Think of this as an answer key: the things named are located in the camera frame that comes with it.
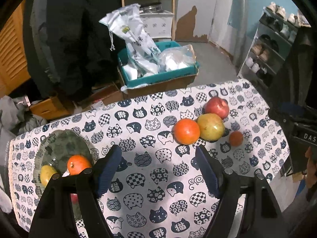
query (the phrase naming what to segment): small orange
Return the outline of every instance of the small orange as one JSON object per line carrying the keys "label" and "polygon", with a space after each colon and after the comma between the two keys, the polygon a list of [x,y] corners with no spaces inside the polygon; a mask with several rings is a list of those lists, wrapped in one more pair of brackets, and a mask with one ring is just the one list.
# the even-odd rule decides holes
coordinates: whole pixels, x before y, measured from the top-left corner
{"label": "small orange", "polygon": [[173,130],[175,139],[184,145],[195,143],[200,136],[198,124],[191,119],[179,120]]}
{"label": "small orange", "polygon": [[243,142],[243,135],[239,131],[231,132],[229,136],[229,143],[231,146],[237,147],[240,146]]}
{"label": "small orange", "polygon": [[67,169],[71,176],[78,175],[86,168],[91,168],[91,163],[82,155],[71,156],[67,162]]}

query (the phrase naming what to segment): orange louvered door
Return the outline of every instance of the orange louvered door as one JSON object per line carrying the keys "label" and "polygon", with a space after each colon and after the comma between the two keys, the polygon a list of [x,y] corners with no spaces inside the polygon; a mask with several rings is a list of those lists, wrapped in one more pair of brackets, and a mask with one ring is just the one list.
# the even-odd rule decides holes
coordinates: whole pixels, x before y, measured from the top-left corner
{"label": "orange louvered door", "polygon": [[10,94],[30,78],[23,46],[22,23],[23,3],[0,31],[0,97]]}

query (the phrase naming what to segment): tablecloth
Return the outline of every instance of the tablecloth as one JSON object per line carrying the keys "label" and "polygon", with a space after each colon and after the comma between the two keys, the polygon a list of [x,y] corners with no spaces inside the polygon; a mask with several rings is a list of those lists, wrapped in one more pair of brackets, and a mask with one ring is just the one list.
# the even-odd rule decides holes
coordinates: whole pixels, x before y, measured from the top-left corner
{"label": "tablecloth", "polygon": [[[199,139],[178,144],[172,128],[182,118],[196,119],[214,96],[226,99],[230,114],[217,142]],[[195,159],[205,145],[212,157],[240,175],[263,173],[268,181],[289,155],[279,124],[267,115],[268,105],[245,79],[159,92],[127,99],[36,128],[10,143],[9,179],[18,223],[29,230],[39,199],[33,178],[40,142],[56,129],[72,129],[87,142],[93,157],[104,157],[112,144],[122,148],[122,161],[110,191],[99,205],[114,237],[201,237],[218,200],[208,193]],[[231,147],[231,131],[243,133]],[[243,208],[238,205],[237,211]],[[83,221],[76,222],[87,237]]]}

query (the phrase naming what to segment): gray floor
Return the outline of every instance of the gray floor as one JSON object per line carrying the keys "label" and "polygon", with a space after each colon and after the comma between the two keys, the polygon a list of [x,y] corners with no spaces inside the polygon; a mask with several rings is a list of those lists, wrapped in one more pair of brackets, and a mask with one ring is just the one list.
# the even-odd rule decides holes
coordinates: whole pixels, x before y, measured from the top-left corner
{"label": "gray floor", "polygon": [[191,43],[196,60],[200,64],[199,74],[195,81],[189,86],[197,86],[202,84],[219,83],[237,78],[236,71],[228,56],[210,44]]}
{"label": "gray floor", "polygon": [[[206,43],[191,44],[194,48],[200,68],[195,81],[189,86],[219,83],[237,78],[235,68],[230,59],[219,49]],[[291,176],[280,177],[279,173],[270,183],[282,211],[293,201],[298,185],[299,182],[293,183]]]}

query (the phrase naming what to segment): teal box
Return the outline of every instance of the teal box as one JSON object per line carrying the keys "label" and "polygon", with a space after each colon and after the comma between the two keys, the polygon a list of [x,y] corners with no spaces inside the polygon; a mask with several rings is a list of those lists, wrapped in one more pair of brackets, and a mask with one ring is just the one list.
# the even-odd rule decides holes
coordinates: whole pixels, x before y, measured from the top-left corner
{"label": "teal box", "polygon": [[[180,47],[180,44],[178,44],[175,41],[163,41],[163,42],[156,42],[155,43],[157,45],[157,47],[163,51],[167,48],[171,48],[171,47]],[[128,76],[126,75],[126,72],[123,69],[123,65],[126,65],[128,63],[128,54],[126,52],[126,48],[122,49],[119,53],[118,53],[118,60],[120,63],[120,71],[122,74],[122,77],[124,79],[124,83],[126,84],[127,87],[135,87],[138,86],[140,84],[153,84],[153,83],[158,83],[158,82],[164,82],[170,79],[175,79],[178,77],[182,77],[182,76],[186,76],[186,75],[195,75],[198,73],[198,68],[199,68],[199,63],[196,62],[196,64],[191,65],[187,68],[183,68],[183,69],[178,69],[178,70],[174,70],[174,71],[169,71],[169,72],[163,72],[163,73],[158,73],[152,76],[148,76],[148,77],[141,77],[138,78],[136,80],[128,80]]]}

